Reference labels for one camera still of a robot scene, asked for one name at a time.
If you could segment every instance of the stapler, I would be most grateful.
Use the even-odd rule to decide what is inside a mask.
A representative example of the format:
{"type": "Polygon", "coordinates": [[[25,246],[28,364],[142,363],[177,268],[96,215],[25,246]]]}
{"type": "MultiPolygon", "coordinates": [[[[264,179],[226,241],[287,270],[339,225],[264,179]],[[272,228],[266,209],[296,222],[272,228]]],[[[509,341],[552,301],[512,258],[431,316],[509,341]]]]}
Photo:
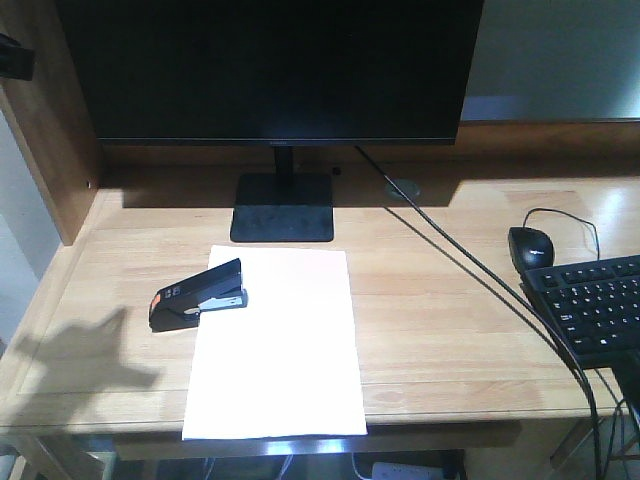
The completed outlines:
{"type": "Polygon", "coordinates": [[[151,330],[197,327],[201,312],[246,307],[241,267],[236,258],[158,290],[149,305],[151,330]]]}

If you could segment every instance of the white wall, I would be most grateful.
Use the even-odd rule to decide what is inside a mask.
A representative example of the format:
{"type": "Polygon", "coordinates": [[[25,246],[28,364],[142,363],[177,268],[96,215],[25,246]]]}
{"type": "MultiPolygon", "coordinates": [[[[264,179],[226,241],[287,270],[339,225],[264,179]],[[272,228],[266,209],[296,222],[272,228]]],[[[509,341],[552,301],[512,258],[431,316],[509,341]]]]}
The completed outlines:
{"type": "Polygon", "coordinates": [[[640,118],[640,1],[485,0],[465,120],[640,118]]]}
{"type": "Polygon", "coordinates": [[[60,237],[0,112],[0,338],[13,336],[60,237]]]}

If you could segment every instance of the black keyboard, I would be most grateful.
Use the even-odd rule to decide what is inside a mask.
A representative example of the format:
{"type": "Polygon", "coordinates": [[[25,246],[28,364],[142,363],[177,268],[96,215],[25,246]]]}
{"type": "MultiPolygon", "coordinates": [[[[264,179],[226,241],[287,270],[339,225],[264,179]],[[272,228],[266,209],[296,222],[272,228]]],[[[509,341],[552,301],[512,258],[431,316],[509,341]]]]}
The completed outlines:
{"type": "Polygon", "coordinates": [[[640,351],[640,255],[528,270],[533,307],[582,368],[610,367],[640,351]]]}

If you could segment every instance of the computer mouse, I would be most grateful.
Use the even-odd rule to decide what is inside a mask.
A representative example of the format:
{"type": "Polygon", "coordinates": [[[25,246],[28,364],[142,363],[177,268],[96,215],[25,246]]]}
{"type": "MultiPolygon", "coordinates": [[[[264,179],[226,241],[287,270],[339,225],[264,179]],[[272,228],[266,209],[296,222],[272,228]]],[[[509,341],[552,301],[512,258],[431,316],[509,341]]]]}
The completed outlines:
{"type": "Polygon", "coordinates": [[[535,228],[511,227],[509,229],[511,261],[520,275],[525,270],[553,265],[553,243],[549,236],[535,228]]]}

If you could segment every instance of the paper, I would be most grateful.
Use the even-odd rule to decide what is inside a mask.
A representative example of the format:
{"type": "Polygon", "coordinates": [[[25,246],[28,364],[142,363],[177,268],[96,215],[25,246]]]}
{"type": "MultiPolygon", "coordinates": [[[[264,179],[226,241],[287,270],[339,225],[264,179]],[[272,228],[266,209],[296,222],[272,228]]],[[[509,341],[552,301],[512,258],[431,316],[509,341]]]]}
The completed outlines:
{"type": "Polygon", "coordinates": [[[202,314],[183,439],[366,434],[344,252],[218,247],[246,308],[202,314]]]}

